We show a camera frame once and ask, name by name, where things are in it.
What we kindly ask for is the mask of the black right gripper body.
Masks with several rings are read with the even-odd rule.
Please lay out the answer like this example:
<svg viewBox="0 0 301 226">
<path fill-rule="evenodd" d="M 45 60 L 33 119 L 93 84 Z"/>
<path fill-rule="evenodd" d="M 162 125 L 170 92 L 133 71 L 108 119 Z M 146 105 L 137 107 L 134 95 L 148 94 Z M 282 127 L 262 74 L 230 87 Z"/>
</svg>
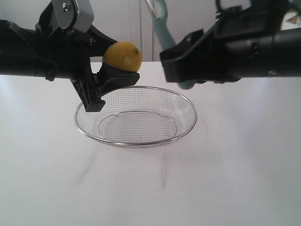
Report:
<svg viewBox="0 0 301 226">
<path fill-rule="evenodd" d="M 214 53 L 225 82 L 236 82 L 246 77 L 282 77 L 284 60 L 280 38 L 281 24 L 289 0 L 253 0 L 250 7 L 224 8 L 215 1 L 217 21 L 211 28 Z"/>
</svg>

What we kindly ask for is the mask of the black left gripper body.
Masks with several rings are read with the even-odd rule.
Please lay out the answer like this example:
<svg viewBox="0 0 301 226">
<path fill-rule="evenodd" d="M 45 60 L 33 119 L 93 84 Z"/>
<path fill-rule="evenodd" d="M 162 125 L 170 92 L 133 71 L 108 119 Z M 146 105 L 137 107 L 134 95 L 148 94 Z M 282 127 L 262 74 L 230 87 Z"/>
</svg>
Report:
<svg viewBox="0 0 301 226">
<path fill-rule="evenodd" d="M 45 60 L 55 65 L 56 76 L 71 80 L 86 112 L 101 111 L 105 102 L 91 70 L 88 31 L 58 28 L 51 1 L 40 15 L 36 31 L 45 44 Z"/>
</svg>

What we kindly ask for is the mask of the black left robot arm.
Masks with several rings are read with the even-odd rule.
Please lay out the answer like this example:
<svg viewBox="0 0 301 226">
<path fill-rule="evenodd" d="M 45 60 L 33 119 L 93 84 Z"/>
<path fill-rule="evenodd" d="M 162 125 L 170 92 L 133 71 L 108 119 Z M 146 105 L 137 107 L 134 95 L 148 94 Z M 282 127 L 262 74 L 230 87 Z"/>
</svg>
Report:
<svg viewBox="0 0 301 226">
<path fill-rule="evenodd" d="M 104 64 L 93 73 L 90 59 L 115 43 L 93 26 L 88 0 L 52 0 L 35 29 L 0 22 L 0 73 L 71 81 L 87 112 L 99 112 L 102 96 L 135 85 L 140 75 Z"/>
</svg>

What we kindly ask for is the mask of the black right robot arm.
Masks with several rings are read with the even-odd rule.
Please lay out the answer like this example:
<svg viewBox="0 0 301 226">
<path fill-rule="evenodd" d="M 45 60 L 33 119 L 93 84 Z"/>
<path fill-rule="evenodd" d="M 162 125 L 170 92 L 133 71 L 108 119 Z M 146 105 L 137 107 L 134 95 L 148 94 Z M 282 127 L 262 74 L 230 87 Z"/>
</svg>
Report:
<svg viewBox="0 0 301 226">
<path fill-rule="evenodd" d="M 301 9 L 289 0 L 253 0 L 250 7 L 223 8 L 216 22 L 191 32 L 160 53 L 167 82 L 236 82 L 254 77 L 299 77 L 301 30 L 282 30 L 286 12 Z"/>
</svg>

